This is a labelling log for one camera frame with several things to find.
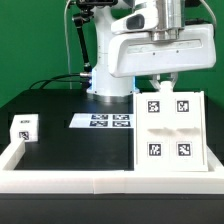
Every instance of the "white block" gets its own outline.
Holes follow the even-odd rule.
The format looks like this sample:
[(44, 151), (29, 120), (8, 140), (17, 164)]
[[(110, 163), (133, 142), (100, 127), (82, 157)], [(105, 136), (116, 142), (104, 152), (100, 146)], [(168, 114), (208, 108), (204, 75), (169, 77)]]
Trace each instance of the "white block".
[(38, 114), (15, 115), (10, 128), (10, 138), (13, 142), (23, 138), (25, 142), (38, 141)]

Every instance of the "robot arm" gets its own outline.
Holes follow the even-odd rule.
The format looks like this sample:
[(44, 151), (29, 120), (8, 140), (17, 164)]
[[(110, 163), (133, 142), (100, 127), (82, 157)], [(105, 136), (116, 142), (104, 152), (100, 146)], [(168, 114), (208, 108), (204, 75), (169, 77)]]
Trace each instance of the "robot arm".
[[(112, 31), (119, 35), (109, 45), (110, 74), (114, 77), (155, 75), (214, 66), (213, 25), (185, 26), (184, 0), (143, 1), (142, 8), (135, 9), (131, 17), (112, 24)], [(134, 19), (142, 10), (153, 7), (158, 10), (158, 21), (153, 26), (128, 28), (129, 18)]]

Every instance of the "green wall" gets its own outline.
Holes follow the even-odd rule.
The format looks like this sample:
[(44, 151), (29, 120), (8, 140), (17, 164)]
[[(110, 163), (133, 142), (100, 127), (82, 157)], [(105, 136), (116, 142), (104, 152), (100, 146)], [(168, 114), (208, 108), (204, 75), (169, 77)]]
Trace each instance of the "green wall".
[[(63, 13), (65, 0), (0, 1), (0, 106), (26, 90), (33, 82), (66, 74), (67, 56)], [(211, 100), (224, 108), (224, 1), (207, 0), (214, 10), (218, 29), (215, 37), (217, 63), (213, 69), (180, 73), (176, 90), (204, 90)], [(75, 9), (69, 11), (72, 16)], [(211, 20), (203, 6), (186, 10), (187, 18)], [(77, 34), (69, 21), (72, 71), (82, 70)], [(87, 47), (92, 64), (96, 63), (94, 24), (85, 25)], [(137, 79), (139, 88), (151, 90), (146, 77)], [(69, 88), (53, 84), (51, 88)]]

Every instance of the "white robot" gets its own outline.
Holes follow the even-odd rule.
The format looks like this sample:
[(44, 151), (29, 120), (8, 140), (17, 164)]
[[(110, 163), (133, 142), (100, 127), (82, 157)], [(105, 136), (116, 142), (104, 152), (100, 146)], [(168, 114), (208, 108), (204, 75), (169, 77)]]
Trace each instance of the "white robot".
[[(141, 75), (152, 76), (158, 90), (134, 94), (135, 169), (207, 171), (203, 92), (174, 93), (173, 87), (179, 71), (214, 66), (213, 25), (185, 26), (185, 0), (129, 2), (133, 13), (117, 21), (110, 13), (115, 1), (76, 3), (84, 23), (93, 17), (93, 6), (101, 6), (94, 11), (98, 61), (89, 96), (124, 102), (138, 92), (133, 80)], [(88, 67), (85, 47), (83, 55)], [(160, 84), (163, 73), (170, 73), (172, 81)]]
[[(91, 18), (96, 25), (98, 60), (93, 69), (82, 47), (85, 71), (92, 72), (87, 92), (94, 99), (123, 102), (138, 92), (135, 76), (151, 75), (159, 89), (159, 74), (171, 73), (175, 83), (177, 72), (215, 64), (213, 25), (185, 26), (185, 0), (77, 0), (76, 4), (81, 9), (73, 17), (78, 31)], [(111, 7), (132, 8), (133, 13), (116, 21)]]

